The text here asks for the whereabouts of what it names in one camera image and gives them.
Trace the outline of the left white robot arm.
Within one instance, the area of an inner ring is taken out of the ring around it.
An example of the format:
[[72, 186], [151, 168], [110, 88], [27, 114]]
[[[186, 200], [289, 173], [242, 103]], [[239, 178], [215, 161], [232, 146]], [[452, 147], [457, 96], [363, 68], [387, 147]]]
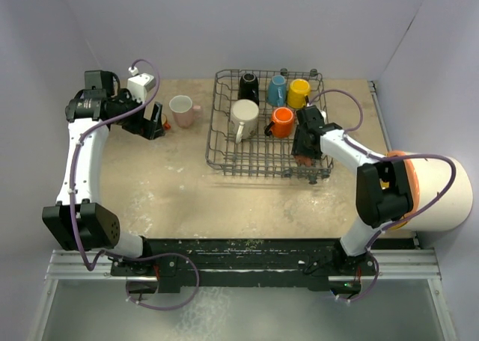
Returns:
[[64, 250], [108, 250], [129, 257], [128, 267], [137, 275], [146, 275], [153, 269], [154, 258], [143, 250], [142, 237], [121, 232], [118, 217], [100, 201], [103, 149], [111, 126], [117, 124], [147, 140], [165, 133], [159, 103], [151, 118], [144, 117], [156, 77], [135, 67], [129, 72], [126, 87], [121, 87], [113, 72], [85, 72], [84, 89], [65, 108], [69, 150], [64, 181], [55, 205], [43, 208], [42, 220]]

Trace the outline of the pink faceted mug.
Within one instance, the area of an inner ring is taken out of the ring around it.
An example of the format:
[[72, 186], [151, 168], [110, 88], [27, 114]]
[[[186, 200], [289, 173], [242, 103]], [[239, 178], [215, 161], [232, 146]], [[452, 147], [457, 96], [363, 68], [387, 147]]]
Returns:
[[174, 96], [169, 101], [169, 108], [173, 114], [174, 121], [180, 128], [189, 128], [202, 112], [200, 105], [194, 104], [189, 96]]

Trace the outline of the small salmon pink cup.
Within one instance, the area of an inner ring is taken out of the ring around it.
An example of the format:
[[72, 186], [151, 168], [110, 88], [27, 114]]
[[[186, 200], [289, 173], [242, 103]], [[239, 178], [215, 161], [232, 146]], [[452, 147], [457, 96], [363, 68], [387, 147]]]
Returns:
[[305, 166], [309, 168], [314, 165], [314, 160], [307, 156], [297, 155], [295, 156], [295, 160], [298, 166]]

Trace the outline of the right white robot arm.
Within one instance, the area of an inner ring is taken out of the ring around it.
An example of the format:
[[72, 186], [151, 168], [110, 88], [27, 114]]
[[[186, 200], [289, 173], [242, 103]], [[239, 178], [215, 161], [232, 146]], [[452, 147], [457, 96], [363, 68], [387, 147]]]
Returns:
[[338, 124], [327, 123], [316, 106], [299, 109], [296, 119], [291, 154], [298, 164], [310, 165], [330, 156], [356, 176], [357, 219], [340, 238], [343, 250], [332, 258], [338, 273], [351, 274], [359, 266], [359, 255], [372, 245], [381, 227], [412, 211], [406, 166], [401, 160], [391, 161], [366, 149]]

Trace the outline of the small red-orange cup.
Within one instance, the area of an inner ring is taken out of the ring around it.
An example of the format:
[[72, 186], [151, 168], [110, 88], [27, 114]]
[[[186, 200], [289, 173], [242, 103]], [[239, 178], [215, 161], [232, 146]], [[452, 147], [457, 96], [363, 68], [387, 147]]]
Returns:
[[162, 127], [164, 130], [169, 130], [171, 128], [168, 118], [165, 114], [162, 114]]

